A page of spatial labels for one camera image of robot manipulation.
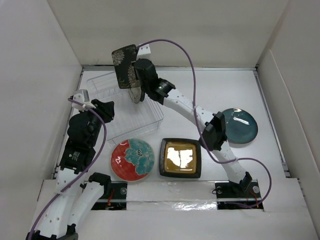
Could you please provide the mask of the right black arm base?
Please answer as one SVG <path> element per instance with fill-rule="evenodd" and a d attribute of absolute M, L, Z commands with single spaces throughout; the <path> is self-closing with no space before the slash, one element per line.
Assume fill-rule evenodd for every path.
<path fill-rule="evenodd" d="M 259 184 L 254 180 L 244 193 L 235 193 L 228 181 L 214 183 L 211 192 L 216 196 L 217 208 L 219 210 L 259 209 L 263 210 L 263 204 Z"/>

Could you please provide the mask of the square black floral plate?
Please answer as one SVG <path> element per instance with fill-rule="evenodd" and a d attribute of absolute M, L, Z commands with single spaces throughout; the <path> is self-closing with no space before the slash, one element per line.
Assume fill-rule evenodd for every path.
<path fill-rule="evenodd" d="M 136 75 L 133 63 L 137 59 L 137 46 L 127 45 L 111 53 L 113 66 L 120 89 L 140 88 L 141 83 Z"/>

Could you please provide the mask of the round red teal floral plate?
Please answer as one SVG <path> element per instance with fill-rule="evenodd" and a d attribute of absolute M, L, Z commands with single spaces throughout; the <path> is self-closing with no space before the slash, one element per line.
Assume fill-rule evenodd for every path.
<path fill-rule="evenodd" d="M 148 176 L 155 164 L 155 153 L 149 143 L 130 138 L 119 143 L 111 153 L 114 174 L 126 182 L 140 181 Z"/>

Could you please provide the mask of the square black yellow plate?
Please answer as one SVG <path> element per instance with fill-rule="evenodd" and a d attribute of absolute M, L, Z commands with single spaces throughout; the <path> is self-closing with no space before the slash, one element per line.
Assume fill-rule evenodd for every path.
<path fill-rule="evenodd" d="M 164 138 L 159 153 L 159 174 L 169 178 L 199 179 L 202 172 L 200 143 L 188 138 Z"/>

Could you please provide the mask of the round beige tree-pattern plate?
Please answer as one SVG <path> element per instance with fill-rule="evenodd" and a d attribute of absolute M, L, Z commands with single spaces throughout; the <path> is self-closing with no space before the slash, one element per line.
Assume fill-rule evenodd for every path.
<path fill-rule="evenodd" d="M 132 102 L 135 104 L 143 102 L 145 99 L 145 92 L 143 91 L 141 86 L 130 88 L 128 92 Z"/>

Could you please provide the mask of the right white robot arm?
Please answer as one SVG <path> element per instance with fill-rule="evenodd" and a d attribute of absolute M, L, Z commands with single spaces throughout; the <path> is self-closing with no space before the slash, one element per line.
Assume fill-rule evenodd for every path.
<path fill-rule="evenodd" d="M 222 165 L 231 184 L 232 193 L 237 197 L 246 194 L 252 177 L 231 150 L 223 113 L 212 113 L 196 105 L 194 99 L 185 97 L 173 83 L 158 77 L 156 68 L 150 60 L 140 58 L 132 65 L 142 90 L 151 100 L 176 111 L 197 127 L 199 144 L 209 154 L 213 153 L 214 160 Z"/>

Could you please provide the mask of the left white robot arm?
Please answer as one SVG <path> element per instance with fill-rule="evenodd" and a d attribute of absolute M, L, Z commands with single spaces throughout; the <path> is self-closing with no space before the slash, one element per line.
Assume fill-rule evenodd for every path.
<path fill-rule="evenodd" d="M 68 122 L 67 141 L 56 175 L 54 196 L 34 221 L 28 240 L 77 240 L 84 219 L 99 198 L 112 195 L 109 175 L 87 172 L 100 156 L 103 147 L 94 149 L 100 131 L 107 140 L 106 124 L 115 116 L 113 101 L 94 99 L 83 102 L 69 98 L 78 114 Z"/>

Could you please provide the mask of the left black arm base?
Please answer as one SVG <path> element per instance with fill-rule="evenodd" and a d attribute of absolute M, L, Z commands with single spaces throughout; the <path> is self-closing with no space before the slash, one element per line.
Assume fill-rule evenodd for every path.
<path fill-rule="evenodd" d="M 113 181 L 108 195 L 100 197 L 93 205 L 93 211 L 122 211 L 127 209 L 128 183 Z"/>

